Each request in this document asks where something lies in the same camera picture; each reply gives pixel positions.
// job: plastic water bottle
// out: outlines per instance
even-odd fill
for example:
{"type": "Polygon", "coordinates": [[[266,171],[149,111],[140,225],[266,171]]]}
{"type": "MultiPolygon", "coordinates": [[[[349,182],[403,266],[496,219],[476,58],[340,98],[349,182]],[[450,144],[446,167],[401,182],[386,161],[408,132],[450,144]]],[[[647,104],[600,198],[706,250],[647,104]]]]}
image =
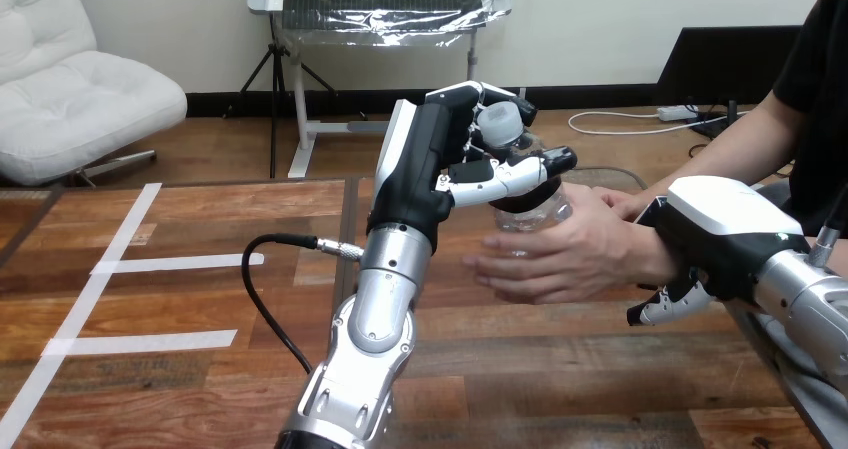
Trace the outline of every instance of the plastic water bottle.
{"type": "MultiPolygon", "coordinates": [[[[512,102],[499,102],[487,107],[477,116],[477,124],[486,149],[499,160],[510,155],[535,155],[546,150],[541,139],[524,128],[518,107],[512,102]]],[[[559,177],[549,180],[537,189],[517,197],[495,201],[495,224],[502,232],[536,232],[553,227],[571,216],[571,205],[560,188],[559,177]],[[535,208],[516,212],[522,206],[535,204],[535,208]]],[[[513,255],[522,257],[524,251],[513,255]]]]}

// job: black shirt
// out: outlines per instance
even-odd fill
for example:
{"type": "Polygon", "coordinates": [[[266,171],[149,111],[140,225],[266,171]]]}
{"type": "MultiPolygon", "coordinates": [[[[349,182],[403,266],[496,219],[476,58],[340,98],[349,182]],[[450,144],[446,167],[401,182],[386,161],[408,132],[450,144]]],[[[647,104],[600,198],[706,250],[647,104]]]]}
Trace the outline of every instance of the black shirt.
{"type": "Polygon", "coordinates": [[[818,0],[774,94],[807,115],[785,210],[815,235],[848,182],[848,0],[818,0]]]}

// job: person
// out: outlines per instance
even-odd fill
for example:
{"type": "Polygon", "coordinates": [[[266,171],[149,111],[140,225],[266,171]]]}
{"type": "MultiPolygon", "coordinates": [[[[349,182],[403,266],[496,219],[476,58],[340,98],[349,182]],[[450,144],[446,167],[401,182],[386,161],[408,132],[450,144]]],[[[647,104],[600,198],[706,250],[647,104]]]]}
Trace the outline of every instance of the person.
{"type": "MultiPolygon", "coordinates": [[[[528,257],[473,254],[463,263],[479,284],[517,303],[571,302],[628,284],[663,285],[681,262],[653,229],[630,222],[654,197],[684,176],[754,184],[793,158],[790,197],[781,208],[814,236],[848,176],[848,0],[818,0],[765,100],[672,175],[633,196],[564,184],[573,206],[569,219],[538,233],[483,240],[488,248],[528,257]]],[[[828,265],[848,275],[848,241],[839,241],[828,265]]]]}

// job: white cushion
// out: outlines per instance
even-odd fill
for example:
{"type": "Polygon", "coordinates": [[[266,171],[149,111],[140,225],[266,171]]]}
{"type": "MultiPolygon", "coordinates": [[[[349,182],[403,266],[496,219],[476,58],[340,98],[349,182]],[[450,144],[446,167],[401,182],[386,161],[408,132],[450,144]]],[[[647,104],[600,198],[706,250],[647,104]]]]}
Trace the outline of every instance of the white cushion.
{"type": "Polygon", "coordinates": [[[0,86],[0,173],[21,184],[67,174],[182,121],[180,86],[88,51],[0,86]]]}
{"type": "Polygon", "coordinates": [[[95,49],[80,0],[0,0],[0,84],[95,49]]]}

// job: power strip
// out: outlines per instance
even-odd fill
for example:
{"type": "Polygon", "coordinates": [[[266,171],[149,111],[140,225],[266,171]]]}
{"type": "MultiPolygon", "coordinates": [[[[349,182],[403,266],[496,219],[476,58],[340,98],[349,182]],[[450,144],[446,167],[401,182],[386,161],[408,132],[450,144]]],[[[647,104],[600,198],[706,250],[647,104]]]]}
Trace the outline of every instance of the power strip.
{"type": "MultiPolygon", "coordinates": [[[[689,106],[696,111],[698,110],[698,106],[689,106]]],[[[695,119],[698,117],[696,112],[692,112],[686,108],[686,106],[668,106],[668,107],[660,107],[657,109],[657,117],[660,118],[663,122],[669,121],[682,121],[685,119],[695,119]]]]}

